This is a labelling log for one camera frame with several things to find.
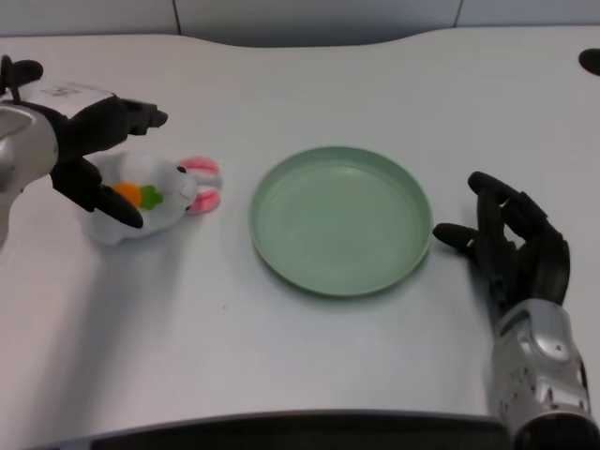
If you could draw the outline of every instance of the table surface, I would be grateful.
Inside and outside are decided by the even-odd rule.
[[[434,220],[475,224],[480,170],[527,191],[569,240],[566,299],[600,410],[600,27],[455,29],[362,47],[246,49],[186,37],[0,39],[53,79],[170,115],[119,151],[213,157],[222,203],[106,249],[42,179],[0,255],[0,448],[221,414],[360,408],[488,414],[481,283],[434,242],[411,277],[328,300],[274,277],[248,234],[261,177],[303,149],[386,155]]]

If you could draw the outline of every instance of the robotic hand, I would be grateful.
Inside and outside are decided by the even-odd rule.
[[[35,61],[12,63],[2,57],[0,97],[0,248],[8,235],[10,207],[23,189],[49,174],[54,189],[86,211],[94,209],[131,227],[141,228],[142,216],[130,202],[102,185],[96,166],[86,155],[108,150],[128,135],[158,128],[167,114],[156,105],[115,95],[88,106],[70,119],[58,111],[21,100],[19,87],[39,80],[42,66]]]
[[[501,318],[493,351],[498,413],[514,448],[598,449],[583,361],[562,308],[569,246],[524,192],[475,172],[479,230],[439,224],[434,235],[489,282]],[[525,240],[517,249],[504,224]]]

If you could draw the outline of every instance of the stuffed bunny toy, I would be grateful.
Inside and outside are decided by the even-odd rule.
[[[172,226],[184,214],[200,214],[218,206],[214,188],[199,190],[201,185],[220,184],[218,165],[207,157],[190,157],[175,164],[163,157],[125,153],[98,157],[93,162],[102,182],[134,204],[143,218],[143,226],[136,229],[98,210],[82,212],[83,228],[102,244],[144,237]]]

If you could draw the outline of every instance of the green plate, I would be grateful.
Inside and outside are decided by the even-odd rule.
[[[254,193],[250,232],[290,282],[326,295],[373,293],[425,256],[431,207],[416,180],[366,150],[323,147],[281,162]]]

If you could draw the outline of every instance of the white wall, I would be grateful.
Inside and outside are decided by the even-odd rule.
[[[464,0],[458,26],[600,23],[600,0]]]
[[[600,24],[600,0],[0,0],[1,36],[178,33],[249,46],[365,44],[437,28]]]
[[[351,45],[452,27],[460,0],[175,0],[184,35],[250,46]]]
[[[0,36],[177,33],[172,0],[0,0]]]

